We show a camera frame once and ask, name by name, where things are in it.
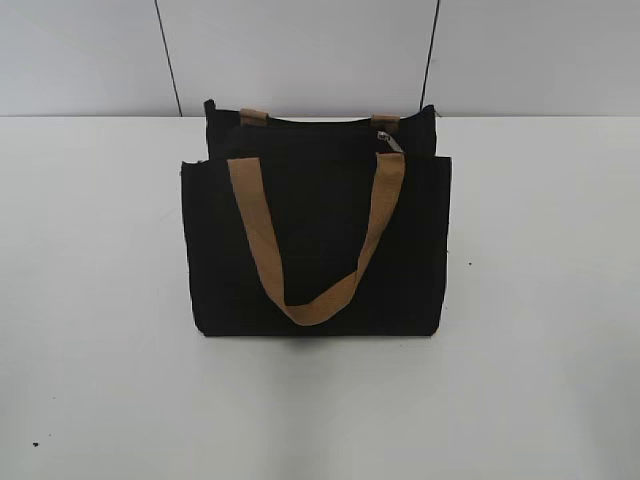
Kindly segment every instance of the white surface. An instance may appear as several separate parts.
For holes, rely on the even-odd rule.
[[[0,478],[640,478],[640,119],[438,128],[432,339],[205,339],[203,120],[0,119]]]
[[[429,79],[443,115],[640,114],[637,0],[443,0]]]
[[[185,115],[414,113],[435,0],[160,0]]]
[[[0,0],[0,115],[177,115],[153,0]]]

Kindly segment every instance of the black tote bag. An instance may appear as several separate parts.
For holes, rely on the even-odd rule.
[[[308,124],[207,103],[210,159],[181,172],[200,331],[433,334],[451,161],[434,156],[432,107]]]

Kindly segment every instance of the brown strap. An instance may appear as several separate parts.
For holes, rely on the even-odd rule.
[[[259,110],[251,110],[250,108],[243,108],[240,110],[240,125],[255,125],[257,127],[266,127],[267,126],[267,115],[266,112],[261,112]]]
[[[377,158],[378,166],[371,190],[369,226],[356,271],[325,290],[310,303],[296,306],[286,305],[284,302],[282,260],[262,184],[260,159],[236,158],[227,161],[233,192],[260,282],[269,298],[298,325],[322,323],[349,304],[378,246],[382,232],[389,223],[404,178],[404,154],[378,153]]]
[[[391,135],[398,133],[400,117],[395,115],[374,115],[371,117],[371,126],[376,130],[383,130]]]

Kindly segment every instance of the zipper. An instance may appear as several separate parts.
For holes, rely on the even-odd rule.
[[[389,135],[387,132],[378,132],[378,140],[382,140],[383,142],[387,142],[387,144],[391,147],[391,150],[397,153],[404,153],[402,151],[402,147],[398,145],[396,139]]]

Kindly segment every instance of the bag strap attachment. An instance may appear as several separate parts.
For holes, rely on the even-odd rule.
[[[243,108],[240,110],[240,125],[254,125],[256,127],[266,127],[269,115],[266,112],[260,110],[252,110],[250,108]]]
[[[371,126],[376,130],[383,130],[394,135],[400,129],[400,117],[395,115],[374,115],[371,117]]]

